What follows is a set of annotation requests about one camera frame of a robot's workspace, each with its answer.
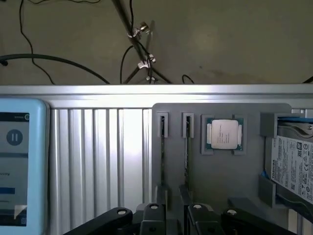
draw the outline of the gray floor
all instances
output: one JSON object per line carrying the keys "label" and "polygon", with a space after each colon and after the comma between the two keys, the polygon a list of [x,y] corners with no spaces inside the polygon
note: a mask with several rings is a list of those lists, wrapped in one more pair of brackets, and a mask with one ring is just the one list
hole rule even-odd
{"label": "gray floor", "polygon": [[[19,32],[19,4],[0,2],[0,54],[30,51]],[[155,67],[174,83],[181,83],[184,73],[199,84],[306,80],[313,75],[312,9],[311,0],[134,0],[135,25],[156,22],[150,51]],[[130,43],[110,0],[94,5],[26,0],[24,30],[36,53],[74,60],[118,84],[121,57]],[[38,63],[60,85],[103,84],[68,65]],[[131,51],[124,75],[137,63]],[[134,82],[144,77],[142,71]],[[0,67],[0,84],[49,80],[29,60],[16,60]]]}

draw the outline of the pause button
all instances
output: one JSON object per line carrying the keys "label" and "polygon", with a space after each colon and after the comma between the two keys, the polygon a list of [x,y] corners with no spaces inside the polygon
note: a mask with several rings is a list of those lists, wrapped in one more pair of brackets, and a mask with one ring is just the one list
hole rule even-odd
{"label": "pause button", "polygon": [[10,145],[19,145],[23,141],[23,134],[19,130],[10,130],[6,135],[6,140]]}

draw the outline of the hard drive label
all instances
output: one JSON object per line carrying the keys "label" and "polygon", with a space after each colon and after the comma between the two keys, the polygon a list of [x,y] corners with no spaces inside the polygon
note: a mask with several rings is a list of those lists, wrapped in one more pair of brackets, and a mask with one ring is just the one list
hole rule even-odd
{"label": "hard drive label", "polygon": [[313,201],[313,143],[277,136],[272,140],[271,179]]}

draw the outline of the hard drive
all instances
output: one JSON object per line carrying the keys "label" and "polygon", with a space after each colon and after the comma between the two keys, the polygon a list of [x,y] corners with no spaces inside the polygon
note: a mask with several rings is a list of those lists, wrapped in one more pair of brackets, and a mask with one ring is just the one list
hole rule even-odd
{"label": "hard drive", "polygon": [[313,220],[313,119],[284,117],[272,139],[271,172],[276,196]]}

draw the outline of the blue bar on screen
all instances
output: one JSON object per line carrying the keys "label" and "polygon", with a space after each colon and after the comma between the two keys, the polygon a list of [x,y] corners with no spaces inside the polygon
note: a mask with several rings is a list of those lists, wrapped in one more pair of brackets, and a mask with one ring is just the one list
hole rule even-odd
{"label": "blue bar on screen", "polygon": [[15,194],[15,188],[0,188],[0,194]]}

